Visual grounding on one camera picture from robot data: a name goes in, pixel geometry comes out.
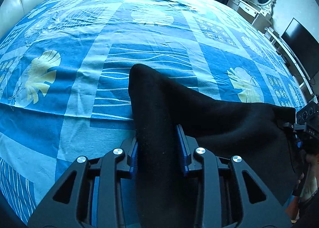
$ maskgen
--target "leaf pattern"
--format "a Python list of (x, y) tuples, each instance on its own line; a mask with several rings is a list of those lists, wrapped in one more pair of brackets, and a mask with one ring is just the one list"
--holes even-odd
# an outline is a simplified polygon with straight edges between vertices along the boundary
[(240, 101), (246, 103), (264, 102), (264, 95), (255, 77), (251, 77), (244, 69), (237, 67), (227, 71), (230, 82), (235, 89), (242, 89), (238, 94)]
[(256, 52), (259, 56), (263, 57), (263, 54), (261, 53), (260, 49), (257, 48), (257, 46), (252, 42), (251, 39), (247, 37), (241, 37), (243, 42), (254, 52)]
[(35, 9), (35, 11), (32, 12), (32, 13), (28, 16), (28, 18), (31, 19), (32, 17), (34, 17), (34, 16), (36, 16), (37, 14), (41, 13), (41, 12), (42, 12), (43, 10), (45, 10), (46, 8), (47, 8), (47, 7), (44, 6), (44, 7), (42, 7), (42, 8)]
[(33, 59), (19, 78), (9, 105), (26, 107), (32, 101), (36, 104), (39, 101), (38, 91), (45, 97), (50, 88), (48, 83), (52, 84), (56, 77), (56, 70), (48, 70), (60, 63), (61, 56), (55, 50), (45, 51), (41, 57)]
[(37, 34), (38, 32), (41, 32), (44, 30), (46, 23), (50, 20), (50, 18), (44, 18), (38, 22), (36, 22), (34, 25), (32, 25), (25, 33), (24, 37), (29, 41), (28, 39)]
[(299, 99), (298, 99), (298, 96), (297, 96), (297, 94), (296, 94), (295, 89), (294, 89), (294, 88), (292, 87), (292, 85), (290, 85), (290, 84), (288, 84), (288, 86), (289, 86), (291, 95), (292, 95), (293, 99), (295, 100), (296, 107), (300, 107), (300, 102), (299, 102)]
[(168, 26), (174, 22), (173, 16), (153, 8), (139, 8), (131, 16), (134, 22), (147, 26)]

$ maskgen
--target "blue patterned bed sheet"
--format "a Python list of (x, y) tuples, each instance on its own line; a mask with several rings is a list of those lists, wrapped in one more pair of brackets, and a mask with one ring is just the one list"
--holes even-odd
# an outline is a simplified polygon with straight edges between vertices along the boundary
[(213, 0), (47, 0), (0, 41), (0, 58), (0, 189), (25, 223), (77, 156), (134, 135), (135, 63), (214, 99), (304, 106), (267, 39)]

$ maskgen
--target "white dresser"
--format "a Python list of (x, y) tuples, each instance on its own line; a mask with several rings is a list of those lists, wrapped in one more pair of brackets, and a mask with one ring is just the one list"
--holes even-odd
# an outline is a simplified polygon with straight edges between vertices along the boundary
[(270, 22), (272, 16), (250, 0), (229, 0), (227, 6), (238, 12), (247, 22), (262, 33), (266, 32), (265, 28), (272, 25)]

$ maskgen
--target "tv stand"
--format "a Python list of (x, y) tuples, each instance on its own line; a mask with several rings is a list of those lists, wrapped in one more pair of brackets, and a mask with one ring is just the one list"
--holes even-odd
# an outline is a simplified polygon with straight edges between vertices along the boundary
[(312, 91), (312, 88), (309, 83), (308, 75), (306, 75), (304, 72), (306, 72), (301, 65), (300, 61), (296, 57), (296, 55), (291, 51), (291, 49), (288, 47), (288, 45), (278, 36), (276, 36), (270, 28), (265, 28), (268, 34), (272, 36), (271, 43), (276, 48), (276, 50), (283, 55), (290, 66), (288, 67), (289, 72), (296, 78), (297, 83), (299, 84), (299, 87), (304, 94), (304, 97), (306, 98), (307, 102), (313, 99), (314, 92)]

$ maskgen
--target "wavy line pattern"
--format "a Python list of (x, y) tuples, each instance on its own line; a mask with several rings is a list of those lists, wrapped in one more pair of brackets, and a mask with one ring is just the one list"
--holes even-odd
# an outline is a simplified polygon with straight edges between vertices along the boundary
[(36, 207), (33, 183), (16, 172), (2, 158), (0, 170), (0, 190), (13, 211), (27, 224)]
[(146, 64), (185, 86), (198, 89), (197, 77), (186, 50), (150, 45), (113, 45), (99, 79), (92, 112), (92, 118), (113, 120), (109, 126), (105, 124), (105, 128), (114, 128), (114, 120), (121, 120), (124, 125), (125, 122), (129, 125), (132, 120), (127, 86), (130, 69), (135, 63)]

